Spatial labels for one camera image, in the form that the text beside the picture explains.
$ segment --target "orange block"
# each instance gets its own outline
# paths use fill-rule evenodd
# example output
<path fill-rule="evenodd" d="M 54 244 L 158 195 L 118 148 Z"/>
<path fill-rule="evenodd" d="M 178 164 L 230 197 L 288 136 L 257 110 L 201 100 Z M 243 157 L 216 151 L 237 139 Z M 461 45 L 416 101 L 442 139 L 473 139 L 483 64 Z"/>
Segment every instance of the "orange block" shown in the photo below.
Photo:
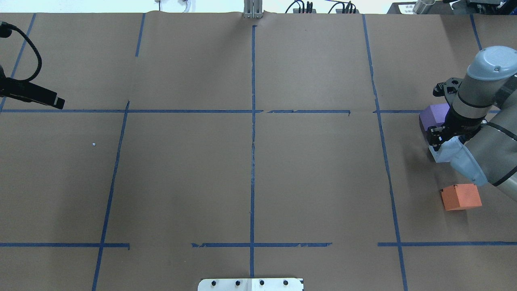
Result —
<path fill-rule="evenodd" d="M 445 210 L 465 210 L 482 205 L 478 188 L 474 184 L 451 185 L 441 192 Z"/>

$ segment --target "metal bracket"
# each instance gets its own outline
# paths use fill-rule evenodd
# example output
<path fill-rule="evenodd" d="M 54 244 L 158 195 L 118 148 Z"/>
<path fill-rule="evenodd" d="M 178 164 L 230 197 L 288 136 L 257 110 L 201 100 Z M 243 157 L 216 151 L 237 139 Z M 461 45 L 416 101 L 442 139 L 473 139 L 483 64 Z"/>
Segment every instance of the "metal bracket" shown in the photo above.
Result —
<path fill-rule="evenodd" d="M 204 279 L 197 291 L 303 291 L 303 279 Z"/>
<path fill-rule="evenodd" d="M 244 18 L 262 18 L 262 0 L 244 0 Z"/>

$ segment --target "vertical blue tape line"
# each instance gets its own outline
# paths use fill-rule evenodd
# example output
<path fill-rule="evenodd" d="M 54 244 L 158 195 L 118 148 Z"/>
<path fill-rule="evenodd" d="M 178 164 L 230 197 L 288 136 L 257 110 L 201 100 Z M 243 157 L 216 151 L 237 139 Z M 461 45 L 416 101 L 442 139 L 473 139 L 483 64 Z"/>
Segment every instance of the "vertical blue tape line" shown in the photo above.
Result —
<path fill-rule="evenodd" d="M 255 277 L 255 28 L 251 30 L 251 203 L 250 203 L 250 278 Z"/>
<path fill-rule="evenodd" d="M 136 53 L 134 53 L 135 57 L 138 57 L 140 53 L 140 43 L 142 42 L 142 34 L 144 33 L 144 23 L 145 23 L 145 13 L 142 13 L 142 22 L 140 23 L 140 33 L 138 34 L 138 43 L 136 43 Z"/>
<path fill-rule="evenodd" d="M 478 43 L 478 48 L 479 48 L 479 50 L 482 50 L 483 47 L 481 46 L 481 42 L 479 41 L 478 30 L 476 29 L 476 22 L 474 21 L 474 15 L 473 14 L 470 15 L 470 23 L 472 23 L 472 29 L 474 30 L 474 35 L 476 36 L 476 41 Z"/>
<path fill-rule="evenodd" d="M 29 24 L 29 28 L 27 29 L 27 37 L 29 34 L 31 34 L 32 26 L 34 25 L 34 20 L 36 19 L 36 14 L 33 14 L 33 17 L 31 19 L 31 23 Z M 18 58 L 16 58 L 16 62 L 14 63 L 14 68 L 12 69 L 11 78 L 14 78 L 14 74 L 16 73 L 16 69 L 18 68 L 18 64 L 20 63 L 20 59 L 22 58 L 23 50 L 25 49 L 25 44 L 27 41 L 24 39 L 22 43 L 22 48 L 20 49 L 20 52 L 18 53 Z M 5 99 L 7 97 L 2 97 L 2 102 L 0 103 L 0 113 L 2 112 L 2 109 L 4 108 Z"/>
<path fill-rule="evenodd" d="M 368 52 L 368 63 L 370 65 L 370 76 L 372 78 L 372 89 L 373 89 L 373 94 L 375 95 L 375 107 L 376 107 L 376 113 L 377 113 L 377 121 L 379 123 L 379 133 L 381 135 L 381 144 L 383 147 L 384 165 L 386 167 L 386 173 L 388 174 L 389 194 L 391 197 L 391 212 L 393 214 L 393 224 L 395 226 L 395 236 L 397 237 L 397 248 L 399 251 L 399 262 L 400 262 L 400 272 L 402 275 L 402 284 L 404 286 L 404 291 L 407 291 L 408 289 L 407 289 L 407 279 L 406 279 L 406 268 L 404 266 L 404 255 L 402 253 L 402 245 L 401 245 L 400 232 L 399 232 L 399 220 L 397 218 L 397 209 L 395 207 L 395 196 L 393 195 L 393 186 L 391 184 L 391 174 L 390 174 L 390 170 L 389 170 L 386 143 L 384 140 L 383 122 L 381 119 L 381 109 L 380 109 L 380 105 L 379 105 L 379 99 L 377 96 L 377 89 L 375 88 L 375 82 L 373 80 L 372 53 L 370 51 L 370 41 L 368 40 L 368 28 L 366 25 L 366 17 L 364 14 L 362 15 L 362 23 L 363 23 L 363 28 L 364 28 L 364 38 L 366 40 L 366 49 Z"/>
<path fill-rule="evenodd" d="M 118 140 L 117 158 L 115 159 L 115 167 L 113 168 L 113 176 L 111 178 L 110 195 L 108 197 L 108 206 L 106 207 L 106 215 L 104 216 L 104 226 L 102 227 L 102 235 L 100 239 L 101 246 L 99 247 L 99 254 L 97 255 L 97 265 L 95 267 L 94 282 L 92 291 L 97 289 L 97 281 L 99 279 L 100 263 L 102 261 L 102 252 L 104 250 L 104 242 L 106 240 L 106 230 L 108 229 L 108 220 L 110 219 L 111 202 L 113 201 L 113 192 L 115 191 L 115 178 L 117 176 L 118 162 L 120 161 L 120 149 L 122 148 L 122 140 L 124 139 L 124 131 L 126 130 L 126 121 L 128 118 L 129 101 L 126 104 L 126 111 L 124 113 L 124 120 L 122 121 L 122 129 L 120 130 L 120 138 Z"/>

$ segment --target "black device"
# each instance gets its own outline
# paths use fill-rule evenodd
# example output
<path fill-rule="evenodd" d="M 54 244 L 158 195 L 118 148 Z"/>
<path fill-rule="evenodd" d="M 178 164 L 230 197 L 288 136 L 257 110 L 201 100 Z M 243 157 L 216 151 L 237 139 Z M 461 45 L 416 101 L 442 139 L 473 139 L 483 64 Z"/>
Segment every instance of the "black device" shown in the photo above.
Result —
<path fill-rule="evenodd" d="M 24 80 L 16 80 L 6 77 L 4 74 L 4 69 L 0 65 L 0 95 L 23 102 L 36 102 L 43 105 L 52 106 L 57 109 L 63 109 L 65 100 L 57 97 L 56 92 L 31 83 L 31 81 L 38 76 L 42 65 L 41 55 L 36 49 L 36 46 L 29 39 L 29 37 L 23 33 L 23 31 L 21 31 L 21 29 L 7 22 L 0 22 L 1 38 L 7 38 L 11 36 L 12 31 L 18 32 L 25 39 L 25 41 L 27 41 L 29 46 L 36 54 L 36 58 L 38 59 L 38 67 L 29 78 Z"/>

